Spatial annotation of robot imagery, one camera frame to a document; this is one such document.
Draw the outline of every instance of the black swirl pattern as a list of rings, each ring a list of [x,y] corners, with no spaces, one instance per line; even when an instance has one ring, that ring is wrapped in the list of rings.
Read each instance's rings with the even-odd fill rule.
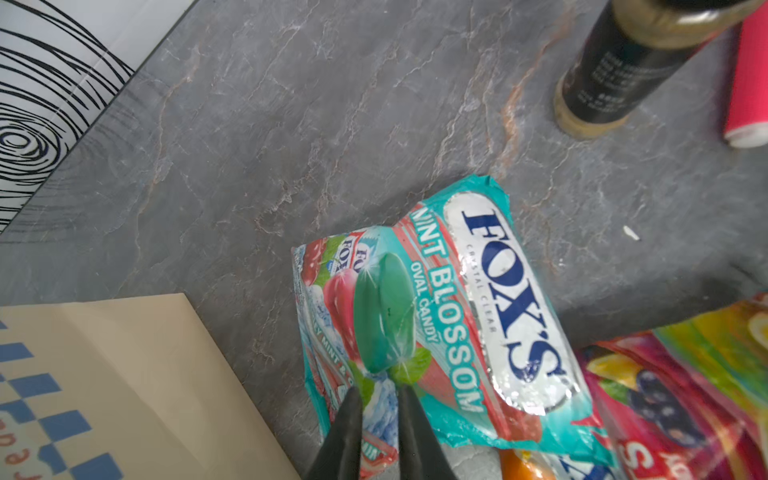
[[[46,0],[0,0],[0,232],[134,70]]]

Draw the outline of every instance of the tongs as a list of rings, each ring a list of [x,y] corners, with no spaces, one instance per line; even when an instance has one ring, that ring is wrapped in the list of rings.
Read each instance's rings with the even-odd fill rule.
[[[411,386],[397,389],[400,478],[456,480]],[[346,394],[304,480],[358,480],[362,442],[362,399],[356,387]]]

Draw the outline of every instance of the marble countertop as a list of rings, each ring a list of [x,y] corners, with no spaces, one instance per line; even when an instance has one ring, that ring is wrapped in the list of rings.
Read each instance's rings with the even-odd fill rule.
[[[720,139],[733,33],[626,127],[554,125],[603,4],[200,0],[0,236],[0,304],[186,293],[303,472],[319,432],[290,247],[466,174],[511,196],[577,346],[766,288],[768,150]],[[449,451],[461,478],[496,478],[494,455]]]

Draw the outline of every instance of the white fragment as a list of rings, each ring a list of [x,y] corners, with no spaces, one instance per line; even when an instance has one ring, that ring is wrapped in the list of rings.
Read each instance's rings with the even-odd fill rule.
[[[630,237],[632,240],[639,242],[640,236],[637,235],[634,230],[632,230],[630,227],[627,227],[624,225],[624,234],[627,235],[627,237]]]

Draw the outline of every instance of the black bottle label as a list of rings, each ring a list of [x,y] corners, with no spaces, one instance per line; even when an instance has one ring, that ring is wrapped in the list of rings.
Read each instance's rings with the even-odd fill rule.
[[[592,124],[620,120],[698,48],[660,50],[632,41],[616,24],[609,2],[576,64],[565,74],[565,104],[578,118]]]

